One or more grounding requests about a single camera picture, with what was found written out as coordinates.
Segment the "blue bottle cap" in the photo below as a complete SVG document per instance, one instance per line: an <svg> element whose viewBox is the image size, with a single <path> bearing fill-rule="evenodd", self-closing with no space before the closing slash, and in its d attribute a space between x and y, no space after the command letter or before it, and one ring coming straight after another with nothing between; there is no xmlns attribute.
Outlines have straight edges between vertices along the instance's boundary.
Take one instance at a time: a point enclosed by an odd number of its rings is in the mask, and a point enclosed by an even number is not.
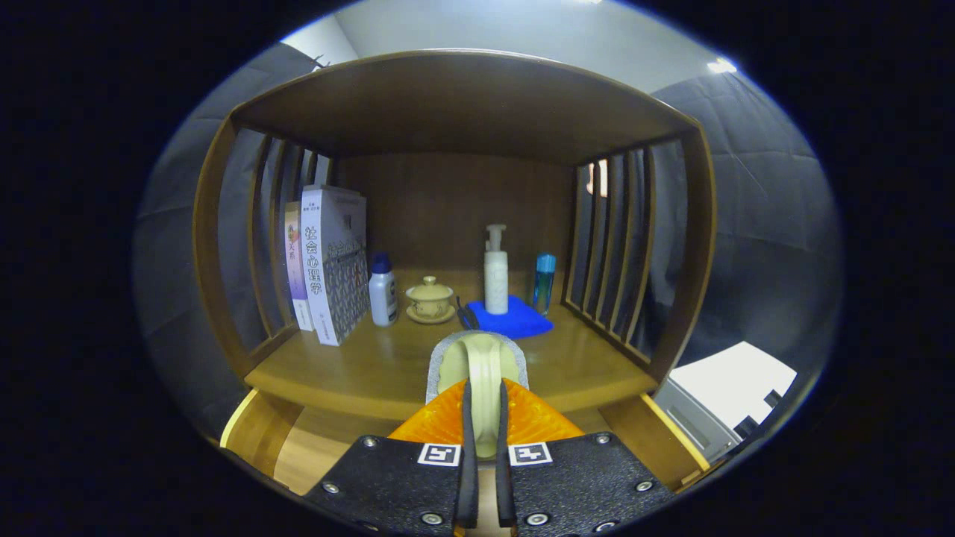
<svg viewBox="0 0 955 537"><path fill-rule="evenodd" d="M538 256L538 272L553 272L557 270L557 258L549 253Z"/></svg>
<svg viewBox="0 0 955 537"><path fill-rule="evenodd" d="M371 262L371 273L373 274L387 274L392 271L392 262L388 259L388 254L385 252L377 253L374 255L374 261Z"/></svg>

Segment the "saucer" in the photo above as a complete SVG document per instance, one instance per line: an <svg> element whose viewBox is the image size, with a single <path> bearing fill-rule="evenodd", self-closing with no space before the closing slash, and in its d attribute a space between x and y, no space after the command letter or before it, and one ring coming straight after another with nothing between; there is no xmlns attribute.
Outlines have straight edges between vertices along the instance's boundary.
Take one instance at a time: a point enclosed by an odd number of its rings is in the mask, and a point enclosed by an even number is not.
<svg viewBox="0 0 955 537"><path fill-rule="evenodd" d="M445 314L433 319L426 319L424 317L418 316L418 314L414 312L414 306L409 306L405 310L405 313L416 323L421 323L423 325L439 325L441 323L448 322L451 320L451 317L455 316L455 307L449 306L448 311Z"/></svg>

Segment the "white bottle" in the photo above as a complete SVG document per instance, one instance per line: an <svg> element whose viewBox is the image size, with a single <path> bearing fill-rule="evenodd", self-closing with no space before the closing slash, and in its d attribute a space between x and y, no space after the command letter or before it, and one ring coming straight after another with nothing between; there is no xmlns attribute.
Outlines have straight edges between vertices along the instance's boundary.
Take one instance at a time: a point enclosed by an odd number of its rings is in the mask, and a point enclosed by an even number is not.
<svg viewBox="0 0 955 537"><path fill-rule="evenodd" d="M492 315L507 313L507 252L500 251L504 229L504 224L487 226L491 239L484 243L484 309Z"/></svg>
<svg viewBox="0 0 955 537"><path fill-rule="evenodd" d="M387 253L374 256L368 282L371 321L378 326L391 326L398 318L398 297L394 294L394 273Z"/></svg>

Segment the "ceiling light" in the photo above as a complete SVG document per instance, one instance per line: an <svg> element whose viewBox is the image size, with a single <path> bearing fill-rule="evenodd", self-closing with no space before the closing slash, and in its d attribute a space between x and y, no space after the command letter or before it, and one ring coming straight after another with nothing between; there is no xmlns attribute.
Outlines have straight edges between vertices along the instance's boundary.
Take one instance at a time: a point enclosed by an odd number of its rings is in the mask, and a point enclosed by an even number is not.
<svg viewBox="0 0 955 537"><path fill-rule="evenodd" d="M736 66L726 61L725 58L716 58L716 61L708 63L707 67L714 73L735 73Z"/></svg>

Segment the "white pump dispenser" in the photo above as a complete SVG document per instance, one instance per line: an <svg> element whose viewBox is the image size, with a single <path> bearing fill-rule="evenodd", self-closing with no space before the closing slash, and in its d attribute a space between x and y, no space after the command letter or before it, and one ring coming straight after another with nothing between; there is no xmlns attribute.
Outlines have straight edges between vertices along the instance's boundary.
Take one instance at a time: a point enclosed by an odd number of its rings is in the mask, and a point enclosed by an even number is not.
<svg viewBox="0 0 955 537"><path fill-rule="evenodd" d="M507 252L500 251L504 224L487 226L490 240L484 242L484 309L492 315L507 313Z"/></svg>

